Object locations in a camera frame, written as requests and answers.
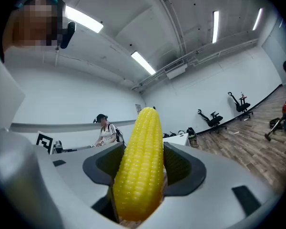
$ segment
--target black cap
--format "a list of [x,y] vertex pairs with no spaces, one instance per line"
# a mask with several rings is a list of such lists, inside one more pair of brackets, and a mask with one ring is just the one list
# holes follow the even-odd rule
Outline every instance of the black cap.
[[99,114],[98,116],[96,116],[96,122],[100,123],[102,118],[108,118],[108,116],[103,115],[103,114]]

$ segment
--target fluorescent ceiling light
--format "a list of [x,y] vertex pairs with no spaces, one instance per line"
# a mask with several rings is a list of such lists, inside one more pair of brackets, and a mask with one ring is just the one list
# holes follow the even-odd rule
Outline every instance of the fluorescent ceiling light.
[[149,65],[149,63],[137,52],[132,54],[132,57],[148,71],[149,74],[155,74],[156,71]]
[[258,21],[259,21],[259,19],[261,18],[261,15],[262,15],[262,11],[263,11],[263,9],[259,9],[259,11],[258,11],[258,15],[257,15],[257,18],[256,18],[256,21],[255,21],[255,24],[254,24],[254,27],[253,27],[253,31],[256,29],[256,27],[257,27],[257,24],[258,24]]
[[100,30],[103,28],[103,25],[101,23],[69,6],[66,6],[66,15],[68,19],[78,22],[79,24],[86,26],[87,28],[93,30],[96,33],[99,33]]
[[212,43],[215,43],[217,41],[217,34],[218,34],[218,23],[219,23],[219,11],[213,12],[213,39]]
[[281,23],[280,23],[280,26],[279,26],[279,28],[281,28],[281,26],[282,26],[282,23],[283,23],[283,19],[282,19],[282,21],[281,21]]

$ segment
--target ceiling pipe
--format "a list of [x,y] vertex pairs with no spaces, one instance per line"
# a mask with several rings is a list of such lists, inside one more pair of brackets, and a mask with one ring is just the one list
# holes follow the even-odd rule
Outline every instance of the ceiling pipe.
[[[202,58],[202,59],[200,59],[200,60],[195,57],[194,60],[192,60],[192,61],[186,61],[186,60],[185,60],[185,62],[186,62],[188,65],[193,64],[193,63],[194,63],[194,65],[202,64],[202,63],[204,63],[204,62],[206,62],[206,61],[209,61],[209,60],[211,60],[211,59],[213,59],[213,58],[219,57],[219,55],[224,55],[224,54],[233,52],[233,51],[235,51],[235,50],[238,50],[238,49],[241,49],[241,48],[243,48],[243,47],[246,47],[246,46],[248,46],[248,45],[250,45],[250,44],[253,44],[253,43],[257,42],[257,41],[258,41],[258,39],[252,39],[252,40],[249,40],[249,41],[247,41],[247,42],[243,42],[243,43],[241,43],[241,44],[238,44],[238,45],[236,45],[236,46],[233,46],[233,47],[230,47],[230,48],[226,48],[226,49],[217,51],[216,53],[213,53],[213,54],[211,54],[211,55],[208,55],[207,57]],[[196,52],[196,51],[189,52],[189,53],[186,54],[185,56],[190,55],[190,54],[192,54],[192,53],[194,53],[194,52]],[[184,59],[185,56],[180,57],[179,59],[177,59],[177,60],[175,60],[175,61],[169,63],[168,65],[166,65],[166,66],[163,67],[162,69],[158,70],[153,76],[145,78],[145,79],[142,80],[138,85],[134,86],[131,90],[135,91],[135,90],[139,89],[139,88],[142,87],[142,86],[148,85],[150,82],[152,82],[153,80],[155,80],[155,78],[158,78],[160,75],[162,75],[162,74],[165,73],[165,72],[164,72],[164,68],[166,68],[167,66],[173,64],[174,62],[176,62],[176,61],[178,61],[178,60],[180,60],[180,59]]]
[[[222,39],[218,40],[217,43],[220,42],[220,41],[222,41],[222,40],[224,40],[224,39],[227,39],[227,38],[230,38],[230,37],[235,37],[235,36],[240,36],[240,35],[242,35],[242,34],[247,35],[247,32],[246,32],[246,31],[242,31],[242,32],[239,32],[239,33],[236,33],[236,34],[233,34],[233,35],[229,35],[229,36],[227,36],[227,37],[225,37],[225,38],[222,38]],[[194,60],[191,61],[191,62],[195,62],[195,61],[196,61],[196,55],[197,55],[198,53],[200,53],[200,52],[203,52],[206,47],[209,47],[209,46],[212,46],[212,45],[213,45],[213,44],[210,43],[210,44],[204,45],[204,46],[202,46],[202,47],[200,47],[200,48],[198,48],[198,49],[195,49],[195,50],[193,50],[193,51],[188,52],[186,55],[183,55],[183,56],[179,57],[178,59],[176,59],[176,60],[174,60],[174,61],[168,63],[167,65],[165,65],[164,67],[162,67],[161,69],[159,69],[159,70],[156,72],[156,74],[157,74],[158,72],[160,72],[162,69],[164,69],[164,68],[166,68],[166,67],[172,65],[173,63],[175,63],[175,62],[177,62],[177,61],[179,61],[179,60],[181,60],[181,59],[184,59],[185,57],[187,57],[187,56],[189,56],[189,55],[191,55],[191,54],[193,54],[193,53],[195,53],[195,55],[193,55]],[[143,79],[142,81],[140,81],[140,83],[143,83],[144,81],[146,81],[146,80],[148,80],[148,79],[150,79],[150,78],[151,78],[151,77],[148,76],[148,77],[146,77],[145,79]]]

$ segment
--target air vent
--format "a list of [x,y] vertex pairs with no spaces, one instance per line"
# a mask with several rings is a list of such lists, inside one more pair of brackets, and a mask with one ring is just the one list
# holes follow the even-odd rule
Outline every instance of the air vent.
[[186,68],[187,64],[184,63],[183,59],[181,59],[165,67],[164,72],[166,73],[168,79],[173,79],[174,77],[184,73]]

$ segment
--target white shirt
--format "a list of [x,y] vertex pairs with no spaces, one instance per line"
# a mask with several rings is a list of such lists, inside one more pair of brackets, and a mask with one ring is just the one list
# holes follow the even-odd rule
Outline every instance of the white shirt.
[[105,130],[103,127],[101,128],[100,136],[103,138],[102,140],[105,144],[109,143],[112,134],[116,134],[115,126],[113,124],[109,123]]

